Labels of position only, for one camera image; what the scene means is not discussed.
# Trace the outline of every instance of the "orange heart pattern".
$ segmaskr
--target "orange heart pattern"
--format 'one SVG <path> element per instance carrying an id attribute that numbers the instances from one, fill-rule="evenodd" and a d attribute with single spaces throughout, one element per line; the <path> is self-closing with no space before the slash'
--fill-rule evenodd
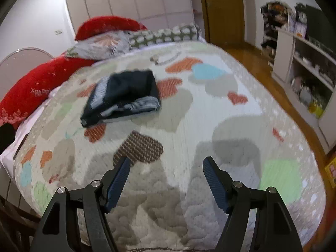
<path id="1" fill-rule="evenodd" d="M 182 79 L 173 77 L 171 79 L 159 80 L 156 85 L 161 99 L 171 97 L 177 93 L 176 85 L 182 84 Z"/>
<path id="2" fill-rule="evenodd" d="M 84 82 L 86 82 L 86 79 L 81 80 L 81 82 L 79 83 L 79 85 L 82 85 Z"/>
<path id="3" fill-rule="evenodd" d="M 278 139 L 280 142 L 284 141 L 283 137 L 280 135 L 279 131 L 276 128 L 273 128 L 272 133 L 275 136 L 275 138 Z"/>
<path id="4" fill-rule="evenodd" d="M 159 159 L 162 153 L 163 146 L 159 141 L 132 131 L 114 154 L 113 164 L 116 165 L 122 156 L 127 156 L 132 165 L 136 161 L 151 163 Z"/>
<path id="5" fill-rule="evenodd" d="M 89 138 L 91 143 L 99 141 L 105 134 L 106 124 L 99 124 L 97 126 L 93 126 L 91 128 L 86 129 L 84 132 L 84 136 Z"/>
<path id="6" fill-rule="evenodd" d="M 191 71 L 191 67 L 196 63 L 203 63 L 197 58 L 186 57 L 166 68 L 167 73 L 179 73 L 182 71 Z"/>
<path id="7" fill-rule="evenodd" d="M 79 92 L 77 94 L 77 97 L 87 97 L 91 93 L 91 91 L 95 88 L 95 86 L 96 86 L 95 83 L 91 84 L 88 88 Z"/>
<path id="8" fill-rule="evenodd" d="M 31 160 L 31 158 L 33 157 L 35 148 L 36 148 L 36 146 L 30 148 L 30 150 L 26 153 L 25 157 L 23 157 L 23 159 L 21 161 L 22 166 L 23 166 L 24 163 Z"/>
<path id="9" fill-rule="evenodd" d="M 41 168 L 43 168 L 45 163 L 47 163 L 51 159 L 52 159 L 52 152 L 50 150 L 44 151 L 40 161 Z"/>
<path id="10" fill-rule="evenodd" d="M 236 92 L 228 92 L 227 97 L 231 100 L 233 105 L 246 104 L 248 99 L 245 95 L 238 95 Z"/>

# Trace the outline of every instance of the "wooden headboard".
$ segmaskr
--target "wooden headboard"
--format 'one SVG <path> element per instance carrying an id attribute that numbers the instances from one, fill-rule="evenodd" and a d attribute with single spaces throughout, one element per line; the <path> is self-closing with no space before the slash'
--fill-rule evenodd
<path id="1" fill-rule="evenodd" d="M 49 53 L 34 47 L 19 49 L 9 54 L 0 62 L 0 100 L 31 69 L 52 58 Z"/>

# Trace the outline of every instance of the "heart-patterned quilt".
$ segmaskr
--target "heart-patterned quilt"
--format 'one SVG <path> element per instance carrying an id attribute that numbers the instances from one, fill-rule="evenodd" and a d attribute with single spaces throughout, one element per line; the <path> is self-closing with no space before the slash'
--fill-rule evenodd
<path id="1" fill-rule="evenodd" d="M 161 110 L 84 129 L 80 115 L 94 85 L 140 66 L 154 73 Z M 303 245 L 322 219 L 323 182 L 298 126 L 240 63 L 210 44 L 176 43 L 78 70 L 18 153 L 16 182 L 42 215 L 58 187 L 82 188 L 122 155 L 131 159 L 131 171 L 106 215 L 121 249 L 215 247 L 226 215 L 204 177 L 206 156 L 249 188 L 274 186 Z M 251 210 L 242 251 L 248 251 L 255 215 Z M 88 243 L 81 211 L 79 225 Z"/>

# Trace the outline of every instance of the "patterned pillow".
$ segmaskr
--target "patterned pillow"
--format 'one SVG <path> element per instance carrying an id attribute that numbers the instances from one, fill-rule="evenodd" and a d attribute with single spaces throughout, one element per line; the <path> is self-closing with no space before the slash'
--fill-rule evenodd
<path id="1" fill-rule="evenodd" d="M 198 25 L 191 23 L 175 26 L 173 29 L 160 29 L 157 32 L 140 30 L 130 32 L 130 44 L 133 49 L 166 42 L 197 41 L 201 35 Z"/>
<path id="2" fill-rule="evenodd" d="M 131 50 L 129 32 L 111 31 L 79 41 L 66 52 L 67 57 L 93 60 L 114 58 Z"/>

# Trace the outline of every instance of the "yellow box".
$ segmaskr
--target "yellow box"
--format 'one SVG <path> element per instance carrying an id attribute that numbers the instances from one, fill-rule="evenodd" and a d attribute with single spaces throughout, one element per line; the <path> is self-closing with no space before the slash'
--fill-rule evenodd
<path id="1" fill-rule="evenodd" d="M 324 168 L 330 180 L 331 186 L 336 187 L 336 157 Z"/>

